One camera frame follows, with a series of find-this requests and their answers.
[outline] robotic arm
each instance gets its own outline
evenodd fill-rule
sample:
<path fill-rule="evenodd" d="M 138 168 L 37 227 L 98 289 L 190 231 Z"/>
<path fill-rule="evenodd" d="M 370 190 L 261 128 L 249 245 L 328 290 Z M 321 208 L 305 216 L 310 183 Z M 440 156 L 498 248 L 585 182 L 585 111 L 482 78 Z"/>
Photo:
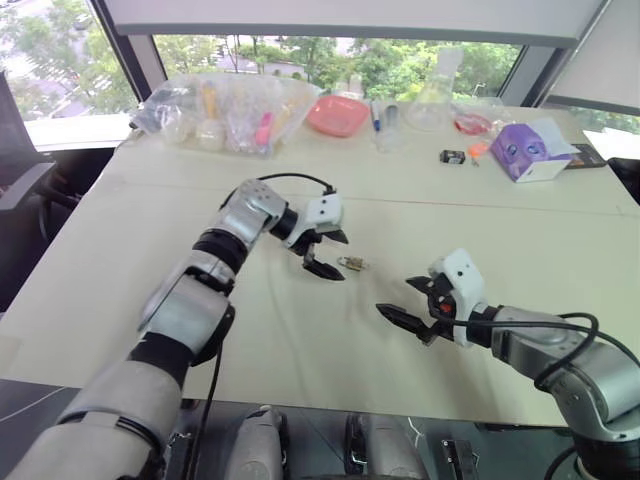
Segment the robotic arm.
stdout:
<path fill-rule="evenodd" d="M 147 303 L 129 357 L 80 391 L 8 479 L 158 478 L 187 370 L 213 358 L 231 328 L 228 295 L 260 235 L 282 240 L 311 273 L 342 280 L 313 253 L 323 235 L 347 242 L 341 221 L 335 191 L 296 212 L 264 182 L 245 181 Z"/>
<path fill-rule="evenodd" d="M 563 364 L 585 337 L 559 316 L 489 306 L 482 276 L 465 250 L 439 259 L 429 274 L 407 283 L 427 295 L 429 314 L 436 319 L 431 327 L 395 305 L 376 305 L 380 313 L 426 345 L 444 337 L 463 347 L 490 348 L 494 357 L 554 397 L 573 432 L 582 469 L 598 480 L 640 478 L 640 368 L 634 360 L 594 342 Z M 531 322 L 567 329 L 529 328 Z"/>

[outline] white table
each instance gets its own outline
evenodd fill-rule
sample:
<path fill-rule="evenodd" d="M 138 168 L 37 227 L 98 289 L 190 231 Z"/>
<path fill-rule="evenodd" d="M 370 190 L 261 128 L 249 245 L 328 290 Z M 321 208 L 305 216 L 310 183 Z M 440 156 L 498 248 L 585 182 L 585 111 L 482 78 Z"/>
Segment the white table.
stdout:
<path fill-rule="evenodd" d="M 317 149 L 301 151 L 298 137 L 316 134 L 301 130 L 271 160 L 181 153 L 149 139 L 121 147 L 0 321 L 0 345 L 15 351 L 3 375 L 79 387 L 126 354 L 147 296 L 230 188 L 284 169 L 326 177 L 345 197 L 350 244 L 325 242 L 319 258 L 335 263 L 352 254 L 372 266 L 346 272 L 345 282 L 322 281 L 275 238 L 261 239 L 232 294 L 238 313 L 216 398 L 561 424 L 551 397 L 490 352 L 446 340 L 425 348 L 375 310 L 376 302 L 392 302 L 423 311 L 424 298 L 403 279 L 424 274 L 458 246 L 484 275 L 490 302 L 592 312 L 603 330 L 640 353 L 640 223 L 608 169 L 516 186 L 500 183 L 507 177 L 488 158 L 478 168 L 440 165 L 437 152 L 456 147 L 450 143 L 424 142 L 419 160 L 382 156 L 363 132 L 342 144 L 351 153 L 338 159 L 337 140 L 318 136 Z M 331 156 L 322 158 L 323 146 Z M 298 205 L 320 192 L 313 184 L 273 185 Z M 600 201 L 580 185 L 598 188 Z M 211 369 L 192 369 L 186 396 L 206 395 Z"/>

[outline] pink plastic tray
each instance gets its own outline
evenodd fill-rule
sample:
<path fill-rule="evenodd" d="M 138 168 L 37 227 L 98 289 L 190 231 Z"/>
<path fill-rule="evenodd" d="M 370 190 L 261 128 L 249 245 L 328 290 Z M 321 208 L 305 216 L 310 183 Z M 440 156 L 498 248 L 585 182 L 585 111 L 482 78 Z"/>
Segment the pink plastic tray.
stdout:
<path fill-rule="evenodd" d="M 369 116 L 364 103 L 337 95 L 320 97 L 307 115 L 316 130 L 334 137 L 350 137 Z"/>

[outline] small metal object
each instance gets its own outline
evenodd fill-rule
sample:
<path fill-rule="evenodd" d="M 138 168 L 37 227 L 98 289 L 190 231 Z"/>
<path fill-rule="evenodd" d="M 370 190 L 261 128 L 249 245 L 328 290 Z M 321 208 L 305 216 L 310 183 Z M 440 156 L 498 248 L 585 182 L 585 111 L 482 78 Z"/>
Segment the small metal object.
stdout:
<path fill-rule="evenodd" d="M 369 264 L 360 257 L 339 257 L 338 264 L 356 272 L 369 268 Z"/>

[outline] purple box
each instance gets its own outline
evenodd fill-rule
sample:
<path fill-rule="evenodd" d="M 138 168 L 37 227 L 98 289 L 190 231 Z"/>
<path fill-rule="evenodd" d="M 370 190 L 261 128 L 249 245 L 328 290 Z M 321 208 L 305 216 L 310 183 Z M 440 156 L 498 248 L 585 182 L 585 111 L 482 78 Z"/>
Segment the purple box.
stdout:
<path fill-rule="evenodd" d="M 571 162 L 570 154 L 549 156 L 542 138 L 524 123 L 504 127 L 491 151 L 517 183 L 552 180 Z"/>

